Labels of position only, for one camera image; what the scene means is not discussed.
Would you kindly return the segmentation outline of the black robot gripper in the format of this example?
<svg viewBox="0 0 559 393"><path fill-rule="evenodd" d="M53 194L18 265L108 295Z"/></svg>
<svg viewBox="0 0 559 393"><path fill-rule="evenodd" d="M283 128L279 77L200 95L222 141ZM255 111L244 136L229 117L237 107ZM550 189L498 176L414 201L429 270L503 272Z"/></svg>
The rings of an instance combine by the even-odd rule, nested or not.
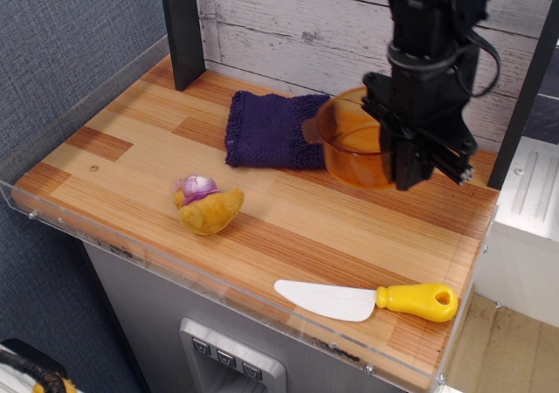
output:
<svg viewBox="0 0 559 393"><path fill-rule="evenodd" d="M362 107L381 124L381 147L392 153L397 190L429 180L435 169L459 185L470 182L478 144L462 111L472 97L477 46L450 44L430 58L389 44L388 60L390 76L364 76Z"/></svg>

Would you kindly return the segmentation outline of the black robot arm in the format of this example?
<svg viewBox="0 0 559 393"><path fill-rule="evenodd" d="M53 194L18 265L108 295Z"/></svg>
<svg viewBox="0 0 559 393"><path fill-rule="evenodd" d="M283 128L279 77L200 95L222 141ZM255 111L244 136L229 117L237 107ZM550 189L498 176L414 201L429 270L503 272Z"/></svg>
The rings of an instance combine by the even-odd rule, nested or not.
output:
<svg viewBox="0 0 559 393"><path fill-rule="evenodd" d="M363 108L381 124L380 144L390 158L389 179L408 190L435 169L457 184L470 181L478 144L463 119L474 91L480 51L498 52L473 27L487 18L488 0L388 0L393 38L391 75L363 78Z"/></svg>

